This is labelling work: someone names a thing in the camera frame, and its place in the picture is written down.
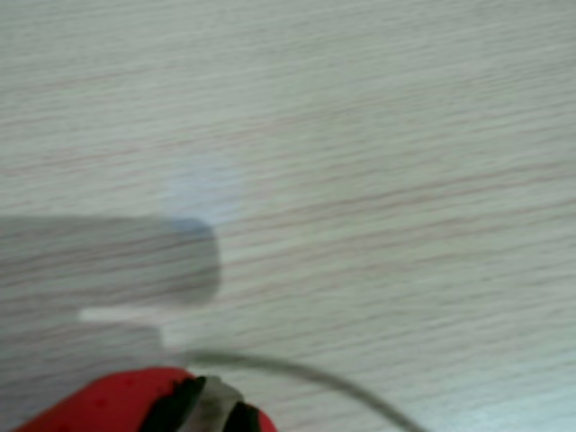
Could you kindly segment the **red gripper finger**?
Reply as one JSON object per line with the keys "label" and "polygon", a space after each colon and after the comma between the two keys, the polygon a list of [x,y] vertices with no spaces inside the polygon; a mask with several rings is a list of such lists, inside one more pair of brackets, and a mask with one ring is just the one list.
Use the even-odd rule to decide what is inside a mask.
{"label": "red gripper finger", "polygon": [[215,375],[150,367],[100,377],[18,431],[265,431],[269,416]]}

